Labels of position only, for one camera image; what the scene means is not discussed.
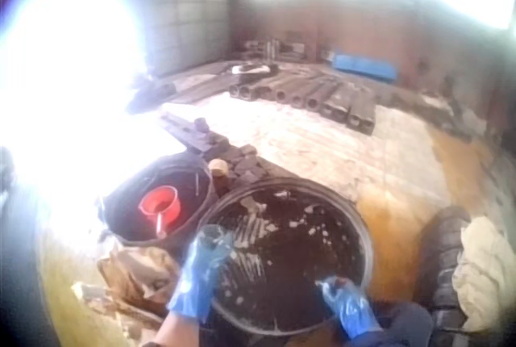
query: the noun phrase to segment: black tub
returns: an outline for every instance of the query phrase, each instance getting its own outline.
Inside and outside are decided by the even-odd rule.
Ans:
[[[203,224],[234,233],[235,250],[221,270],[213,306],[247,332],[310,331],[334,317],[316,281],[338,274],[365,289],[371,279],[372,244],[360,214],[310,180],[266,179],[233,190]]]
[[[167,228],[166,238],[156,238],[156,228],[139,211],[147,192],[158,186],[174,186],[181,200],[181,214]],[[99,217],[127,246],[158,246],[175,250],[187,245],[199,220],[217,201],[207,163],[191,153],[179,153],[154,161],[102,200]]]

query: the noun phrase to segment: rusty floor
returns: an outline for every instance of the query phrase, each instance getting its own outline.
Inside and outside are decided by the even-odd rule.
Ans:
[[[171,107],[186,118],[205,116],[232,144],[253,144],[266,159],[354,201],[374,243],[374,298],[410,299],[419,233],[441,207],[461,204],[515,232],[512,163],[480,141],[466,144],[412,115],[377,107],[375,131],[365,136],[304,110],[227,94]],[[100,279],[93,213],[61,218],[42,225],[39,238],[40,273],[61,344],[128,345],[113,320],[83,308],[69,289]]]

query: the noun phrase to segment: red cup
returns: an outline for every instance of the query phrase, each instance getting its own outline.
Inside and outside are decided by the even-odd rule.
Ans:
[[[164,232],[165,228],[179,216],[181,202],[174,187],[161,186],[147,192],[138,208],[156,225],[156,232]],[[161,215],[160,228],[157,227],[159,215]]]

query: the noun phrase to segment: wall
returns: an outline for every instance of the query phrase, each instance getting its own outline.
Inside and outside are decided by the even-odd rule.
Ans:
[[[453,95],[485,116],[497,83],[501,31],[435,0],[239,0],[235,43],[301,37],[321,49],[388,61],[400,86]]]
[[[228,0],[128,0],[158,75],[224,58]]]

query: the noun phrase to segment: blue glove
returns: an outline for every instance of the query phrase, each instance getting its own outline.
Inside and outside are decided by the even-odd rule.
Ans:
[[[351,280],[334,276],[318,282],[318,285],[324,301],[339,317],[351,339],[366,332],[382,330],[368,300]]]
[[[233,249],[232,233],[217,224],[201,228],[188,249],[181,277],[167,308],[205,322],[218,279],[218,268]]]

